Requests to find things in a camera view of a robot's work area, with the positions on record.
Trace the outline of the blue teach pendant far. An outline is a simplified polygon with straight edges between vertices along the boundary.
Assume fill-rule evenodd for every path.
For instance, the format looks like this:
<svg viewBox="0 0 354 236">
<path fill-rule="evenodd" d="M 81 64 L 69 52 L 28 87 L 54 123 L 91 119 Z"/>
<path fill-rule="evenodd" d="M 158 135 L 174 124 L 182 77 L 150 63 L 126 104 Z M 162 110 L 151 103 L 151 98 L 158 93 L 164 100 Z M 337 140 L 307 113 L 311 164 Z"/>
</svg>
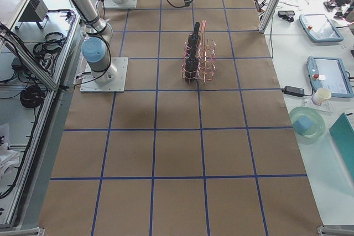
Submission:
<svg viewBox="0 0 354 236">
<path fill-rule="evenodd" d="M 314 42 L 341 42 L 343 36 L 325 14 L 301 14 L 299 22 Z"/>
</svg>

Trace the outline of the blue teach pendant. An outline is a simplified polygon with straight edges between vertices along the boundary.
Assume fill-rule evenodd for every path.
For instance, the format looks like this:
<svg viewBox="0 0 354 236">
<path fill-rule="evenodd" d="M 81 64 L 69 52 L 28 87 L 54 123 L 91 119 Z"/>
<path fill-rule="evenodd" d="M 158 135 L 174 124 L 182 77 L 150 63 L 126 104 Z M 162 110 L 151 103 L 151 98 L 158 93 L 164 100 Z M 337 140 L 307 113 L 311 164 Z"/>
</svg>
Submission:
<svg viewBox="0 0 354 236">
<path fill-rule="evenodd" d="M 340 58 L 309 56 L 306 67 L 314 91 L 323 87 L 330 90 L 332 97 L 353 98 L 353 90 Z"/>
<path fill-rule="evenodd" d="M 299 22 L 314 42 L 341 42 L 343 36 L 325 14 L 301 14 Z"/>
</svg>

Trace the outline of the grey control box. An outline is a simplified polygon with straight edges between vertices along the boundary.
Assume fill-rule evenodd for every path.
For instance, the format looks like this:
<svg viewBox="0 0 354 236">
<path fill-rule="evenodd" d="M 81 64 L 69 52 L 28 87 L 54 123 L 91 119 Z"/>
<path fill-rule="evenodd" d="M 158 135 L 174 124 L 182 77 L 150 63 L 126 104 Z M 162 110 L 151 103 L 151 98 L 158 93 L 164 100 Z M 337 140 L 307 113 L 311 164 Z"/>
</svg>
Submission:
<svg viewBox="0 0 354 236">
<path fill-rule="evenodd" d="M 48 8 L 43 0 L 29 0 L 19 22 L 15 26 L 19 29 L 23 23 L 35 22 L 39 29 L 43 29 L 41 23 L 48 18 Z"/>
</svg>

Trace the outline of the black power adapter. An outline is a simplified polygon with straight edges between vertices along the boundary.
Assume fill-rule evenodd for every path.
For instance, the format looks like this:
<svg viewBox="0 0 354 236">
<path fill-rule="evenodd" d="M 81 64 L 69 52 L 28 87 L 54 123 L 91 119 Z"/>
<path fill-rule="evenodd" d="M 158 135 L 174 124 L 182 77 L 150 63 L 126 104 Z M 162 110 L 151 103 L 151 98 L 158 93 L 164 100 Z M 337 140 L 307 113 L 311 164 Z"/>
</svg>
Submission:
<svg viewBox="0 0 354 236">
<path fill-rule="evenodd" d="M 285 86 L 284 88 L 282 88 L 282 92 L 286 95 L 291 95 L 295 97 L 305 96 L 304 89 L 299 87 Z"/>
</svg>

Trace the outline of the blue teach pendant near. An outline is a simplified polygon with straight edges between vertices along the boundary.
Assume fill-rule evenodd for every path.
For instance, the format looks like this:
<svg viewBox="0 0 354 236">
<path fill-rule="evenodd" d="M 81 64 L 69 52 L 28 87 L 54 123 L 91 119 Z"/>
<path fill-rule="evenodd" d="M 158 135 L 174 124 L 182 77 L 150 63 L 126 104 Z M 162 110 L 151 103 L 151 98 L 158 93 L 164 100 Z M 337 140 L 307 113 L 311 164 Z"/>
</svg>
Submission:
<svg viewBox="0 0 354 236">
<path fill-rule="evenodd" d="M 340 58 L 309 56 L 306 67 L 314 91 L 323 87 L 330 90 L 332 97 L 353 98 L 353 90 Z"/>
</svg>

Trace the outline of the white paper cup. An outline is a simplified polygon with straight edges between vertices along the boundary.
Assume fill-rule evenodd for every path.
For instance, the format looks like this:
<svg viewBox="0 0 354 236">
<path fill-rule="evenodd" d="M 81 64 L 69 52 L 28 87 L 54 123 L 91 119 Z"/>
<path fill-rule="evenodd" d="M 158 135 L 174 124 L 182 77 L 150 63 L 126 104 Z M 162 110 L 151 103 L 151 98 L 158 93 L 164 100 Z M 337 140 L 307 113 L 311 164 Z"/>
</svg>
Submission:
<svg viewBox="0 0 354 236">
<path fill-rule="evenodd" d="M 321 87 L 314 93 L 311 100 L 314 105 L 320 106 L 331 97 L 331 91 L 328 88 Z"/>
</svg>

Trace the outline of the green glass bowl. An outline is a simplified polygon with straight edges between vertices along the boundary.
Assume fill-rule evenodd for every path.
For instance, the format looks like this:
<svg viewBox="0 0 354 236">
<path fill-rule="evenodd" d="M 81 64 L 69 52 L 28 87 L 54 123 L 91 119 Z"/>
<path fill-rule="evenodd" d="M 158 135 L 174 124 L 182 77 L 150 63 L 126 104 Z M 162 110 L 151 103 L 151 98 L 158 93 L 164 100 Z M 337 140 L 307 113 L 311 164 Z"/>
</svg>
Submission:
<svg viewBox="0 0 354 236">
<path fill-rule="evenodd" d="M 318 139 L 326 130 L 324 119 L 312 108 L 295 107 L 289 116 L 293 129 L 303 137 Z"/>
</svg>

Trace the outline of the blue foam cube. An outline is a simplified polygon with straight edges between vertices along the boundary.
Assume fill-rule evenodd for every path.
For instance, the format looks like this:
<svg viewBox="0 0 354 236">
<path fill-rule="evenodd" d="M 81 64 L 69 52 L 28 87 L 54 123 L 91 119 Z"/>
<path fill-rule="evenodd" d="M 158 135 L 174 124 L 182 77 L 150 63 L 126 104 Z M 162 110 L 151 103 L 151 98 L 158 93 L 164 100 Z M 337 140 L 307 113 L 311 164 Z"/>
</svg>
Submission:
<svg viewBox="0 0 354 236">
<path fill-rule="evenodd" d="M 308 129 L 314 125 L 314 122 L 307 116 L 298 117 L 293 123 L 293 128 L 299 134 L 304 134 Z"/>
</svg>

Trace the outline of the teal box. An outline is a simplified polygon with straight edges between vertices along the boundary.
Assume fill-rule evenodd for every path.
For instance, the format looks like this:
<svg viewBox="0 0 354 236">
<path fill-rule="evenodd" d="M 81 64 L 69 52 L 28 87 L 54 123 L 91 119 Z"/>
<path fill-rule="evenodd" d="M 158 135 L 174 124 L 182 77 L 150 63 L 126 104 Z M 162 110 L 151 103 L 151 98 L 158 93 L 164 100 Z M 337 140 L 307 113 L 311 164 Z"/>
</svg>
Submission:
<svg viewBox="0 0 354 236">
<path fill-rule="evenodd" d="M 353 189 L 353 112 L 342 112 L 329 129 L 331 139 L 349 187 Z"/>
</svg>

